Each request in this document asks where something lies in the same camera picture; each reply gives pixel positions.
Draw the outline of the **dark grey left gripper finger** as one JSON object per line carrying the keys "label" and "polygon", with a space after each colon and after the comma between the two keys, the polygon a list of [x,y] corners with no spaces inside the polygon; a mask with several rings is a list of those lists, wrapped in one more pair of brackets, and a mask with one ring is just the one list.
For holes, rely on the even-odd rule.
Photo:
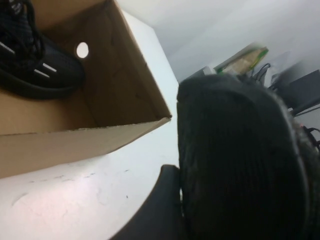
{"label": "dark grey left gripper finger", "polygon": [[183,240],[179,169],[165,164],[139,210],[113,240]]}

